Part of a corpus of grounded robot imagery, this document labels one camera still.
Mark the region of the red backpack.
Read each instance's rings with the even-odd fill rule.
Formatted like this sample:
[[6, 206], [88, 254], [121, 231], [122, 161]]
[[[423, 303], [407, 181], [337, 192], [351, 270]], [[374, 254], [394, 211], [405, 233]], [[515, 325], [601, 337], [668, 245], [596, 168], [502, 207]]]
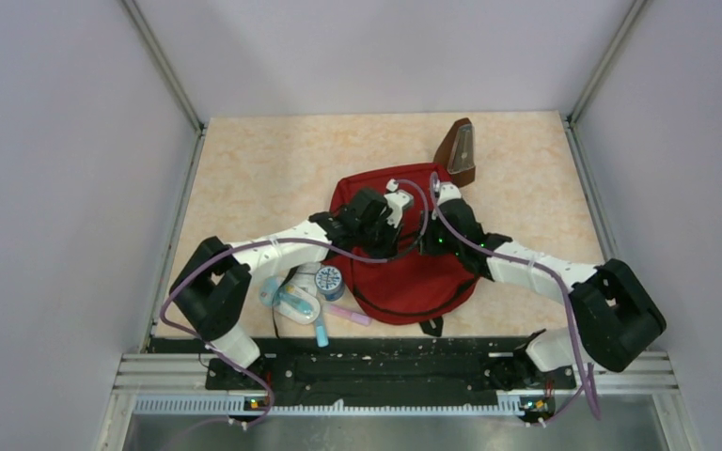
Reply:
[[[332, 194], [329, 210], [349, 203], [363, 188], [385, 191], [391, 179], [409, 179], [429, 190], [430, 175], [449, 181], [438, 163], [414, 163], [372, 170], [341, 179]], [[422, 255], [415, 248], [406, 256], [385, 264], [370, 264], [328, 254], [326, 263], [341, 273], [362, 311], [370, 318], [391, 325], [417, 324], [422, 333], [440, 337], [443, 316], [465, 303], [479, 280], [454, 255]]]

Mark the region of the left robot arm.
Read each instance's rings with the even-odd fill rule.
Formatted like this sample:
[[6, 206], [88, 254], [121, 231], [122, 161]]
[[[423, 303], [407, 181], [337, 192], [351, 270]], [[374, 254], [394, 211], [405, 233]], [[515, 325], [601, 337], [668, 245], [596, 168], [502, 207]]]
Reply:
[[228, 376], [237, 385], [252, 388], [262, 380], [264, 364], [239, 323], [251, 284], [338, 255], [385, 263], [397, 253], [404, 214], [413, 205], [413, 196], [398, 186], [386, 194], [363, 188], [337, 210], [267, 237], [234, 243], [209, 237], [172, 283], [166, 303], [184, 315], [186, 332], [229, 360]]

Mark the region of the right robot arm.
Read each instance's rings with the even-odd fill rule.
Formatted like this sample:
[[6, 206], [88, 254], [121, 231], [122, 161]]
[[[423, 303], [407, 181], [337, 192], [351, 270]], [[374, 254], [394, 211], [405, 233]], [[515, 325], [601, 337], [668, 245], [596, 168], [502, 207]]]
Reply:
[[566, 326], [536, 333], [513, 362], [516, 380], [526, 387], [540, 386], [552, 370], [568, 365], [621, 372], [667, 329], [628, 263], [617, 258], [574, 263], [486, 233], [461, 198], [432, 202], [425, 239], [428, 251], [456, 257], [476, 276], [526, 288], [563, 306]]

